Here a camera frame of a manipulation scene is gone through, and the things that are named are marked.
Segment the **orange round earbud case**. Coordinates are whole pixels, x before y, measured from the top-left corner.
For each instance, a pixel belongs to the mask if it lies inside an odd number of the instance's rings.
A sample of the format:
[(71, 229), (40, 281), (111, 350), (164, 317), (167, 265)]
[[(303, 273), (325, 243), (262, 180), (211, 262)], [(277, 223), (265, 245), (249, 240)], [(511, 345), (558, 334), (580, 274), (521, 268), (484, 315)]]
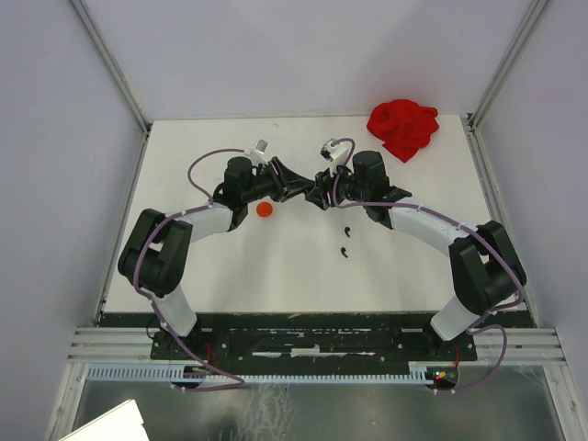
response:
[(262, 201), (256, 206), (256, 213), (261, 218), (268, 218), (273, 214), (273, 205), (270, 202)]

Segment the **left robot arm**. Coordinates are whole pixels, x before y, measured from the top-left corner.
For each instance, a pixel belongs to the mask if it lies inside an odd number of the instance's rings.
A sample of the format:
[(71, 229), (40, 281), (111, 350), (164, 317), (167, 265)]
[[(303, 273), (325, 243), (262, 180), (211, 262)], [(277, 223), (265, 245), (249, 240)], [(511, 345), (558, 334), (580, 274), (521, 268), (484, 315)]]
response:
[(231, 158), (210, 202), (172, 215), (145, 209), (134, 224), (118, 260), (118, 271), (146, 298), (172, 348), (184, 358), (197, 356), (203, 336), (193, 330), (197, 315), (181, 289), (190, 245), (236, 229), (248, 205), (263, 198), (284, 202), (308, 194), (314, 181), (289, 170), (276, 157), (255, 165), (244, 156)]

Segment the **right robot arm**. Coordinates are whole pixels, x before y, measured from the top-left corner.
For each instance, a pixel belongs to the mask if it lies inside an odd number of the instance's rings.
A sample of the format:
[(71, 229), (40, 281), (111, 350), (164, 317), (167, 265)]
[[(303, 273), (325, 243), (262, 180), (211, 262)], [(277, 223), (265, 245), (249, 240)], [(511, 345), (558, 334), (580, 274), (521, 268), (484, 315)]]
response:
[(327, 145), (321, 155), (329, 166), (315, 176), (307, 201), (321, 209), (361, 207), (372, 221), (448, 257), (454, 295), (421, 338), (426, 355), (444, 358), (454, 350), (456, 337), (524, 299), (526, 274), (501, 223), (462, 222), (422, 204), (390, 184), (378, 152), (350, 154), (344, 147)]

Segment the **red crumpled cloth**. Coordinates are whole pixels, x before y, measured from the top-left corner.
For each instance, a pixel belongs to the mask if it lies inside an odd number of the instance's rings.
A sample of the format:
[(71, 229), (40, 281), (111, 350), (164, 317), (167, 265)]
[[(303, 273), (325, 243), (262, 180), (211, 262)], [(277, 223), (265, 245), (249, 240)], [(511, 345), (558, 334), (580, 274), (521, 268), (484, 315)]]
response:
[(367, 121), (367, 130), (403, 163), (411, 160), (438, 131), (438, 110), (409, 99), (395, 99), (377, 105)]

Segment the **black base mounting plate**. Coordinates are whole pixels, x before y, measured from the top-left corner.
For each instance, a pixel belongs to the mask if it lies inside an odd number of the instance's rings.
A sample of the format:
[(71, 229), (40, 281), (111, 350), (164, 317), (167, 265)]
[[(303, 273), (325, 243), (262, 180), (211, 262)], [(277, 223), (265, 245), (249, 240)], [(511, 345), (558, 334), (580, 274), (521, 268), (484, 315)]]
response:
[(368, 328), (238, 329), (209, 328), (182, 337), (160, 331), (152, 346), (154, 358), (190, 358), (189, 349), (205, 360), (243, 360), (253, 356), (382, 356), (393, 361), (475, 361), (473, 338), (462, 335), (436, 345), (421, 329), (380, 325)]

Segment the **white paper sheet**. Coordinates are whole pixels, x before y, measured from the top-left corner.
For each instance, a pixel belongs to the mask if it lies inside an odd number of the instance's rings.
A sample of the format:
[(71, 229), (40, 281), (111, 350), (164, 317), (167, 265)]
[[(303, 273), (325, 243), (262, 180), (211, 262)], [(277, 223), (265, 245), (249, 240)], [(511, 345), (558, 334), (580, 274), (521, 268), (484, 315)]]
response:
[(149, 441), (135, 400), (126, 400), (62, 438), (65, 441)]

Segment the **right aluminium frame post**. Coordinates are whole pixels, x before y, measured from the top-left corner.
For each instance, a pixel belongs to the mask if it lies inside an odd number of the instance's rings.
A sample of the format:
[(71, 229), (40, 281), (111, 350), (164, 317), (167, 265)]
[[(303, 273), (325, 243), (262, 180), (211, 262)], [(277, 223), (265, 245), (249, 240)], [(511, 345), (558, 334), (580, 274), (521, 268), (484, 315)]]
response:
[(488, 117), (492, 106), (503, 90), (510, 74), (522, 57), (529, 42), (533, 39), (552, 1), (533, 0), (521, 18), (506, 51), (495, 70), (491, 81), (483, 92), (480, 102), (468, 117), (472, 130), (479, 129)]

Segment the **aluminium frame post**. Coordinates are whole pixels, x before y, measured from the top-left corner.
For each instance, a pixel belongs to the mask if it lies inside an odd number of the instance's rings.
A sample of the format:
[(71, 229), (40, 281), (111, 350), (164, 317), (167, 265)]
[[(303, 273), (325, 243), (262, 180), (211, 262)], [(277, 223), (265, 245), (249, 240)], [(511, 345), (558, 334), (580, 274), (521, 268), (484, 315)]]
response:
[(479, 129), (488, 117), (492, 106), (503, 90), (510, 74), (522, 57), (529, 42), (533, 39), (552, 1), (533, 0), (521, 18), (506, 51), (495, 70), (491, 81), (483, 92), (480, 102), (468, 117), (472, 130)]
[(136, 96), (131, 91), (127, 78), (121, 70), (114, 53), (108, 47), (107, 41), (92, 16), (88, 4), (83, 0), (68, 0), (67, 4), (73, 10), (77, 21), (88, 37), (98, 59), (105, 68), (107, 75), (122, 98), (127, 110), (132, 115), (136, 125), (143, 133), (148, 133), (151, 128), (151, 123), (144, 116)]

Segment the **aluminium front rail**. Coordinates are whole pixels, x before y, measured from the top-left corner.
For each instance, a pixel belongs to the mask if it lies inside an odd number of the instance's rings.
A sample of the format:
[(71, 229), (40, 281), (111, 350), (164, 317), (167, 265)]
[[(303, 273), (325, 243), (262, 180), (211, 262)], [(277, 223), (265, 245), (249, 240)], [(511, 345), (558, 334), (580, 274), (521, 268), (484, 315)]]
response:
[[(489, 366), (501, 353), (501, 334), (486, 331), (474, 337), (477, 358), (464, 366)], [(149, 363), (152, 341), (139, 328), (79, 328), (69, 349), (69, 363)], [(505, 366), (563, 366), (565, 355), (555, 330), (509, 329)]]

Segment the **left aluminium frame post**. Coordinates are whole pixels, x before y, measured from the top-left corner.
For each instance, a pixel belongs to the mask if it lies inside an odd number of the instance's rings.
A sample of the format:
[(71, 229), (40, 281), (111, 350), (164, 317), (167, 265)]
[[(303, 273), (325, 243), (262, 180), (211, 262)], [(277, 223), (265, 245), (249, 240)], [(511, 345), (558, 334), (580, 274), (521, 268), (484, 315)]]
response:
[(107, 41), (92, 16), (88, 4), (83, 0), (68, 0), (67, 4), (73, 10), (77, 21), (88, 37), (98, 59), (105, 68), (107, 75), (122, 98), (127, 110), (132, 115), (136, 125), (143, 133), (148, 133), (151, 128), (151, 123), (144, 116), (136, 96), (131, 91), (127, 78), (121, 70), (114, 53), (108, 47)]

